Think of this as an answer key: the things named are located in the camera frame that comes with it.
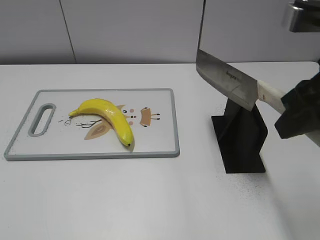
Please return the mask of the black gloved right hand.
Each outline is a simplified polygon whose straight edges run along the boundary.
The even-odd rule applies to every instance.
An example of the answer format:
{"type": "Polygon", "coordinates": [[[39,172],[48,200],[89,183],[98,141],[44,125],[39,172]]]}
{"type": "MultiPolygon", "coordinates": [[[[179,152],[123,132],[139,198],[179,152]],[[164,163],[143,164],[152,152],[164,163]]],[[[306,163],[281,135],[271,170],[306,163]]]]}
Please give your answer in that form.
{"type": "Polygon", "coordinates": [[[274,126],[281,139],[305,135],[320,145],[320,74],[301,80],[281,99],[284,112],[274,126]]]}

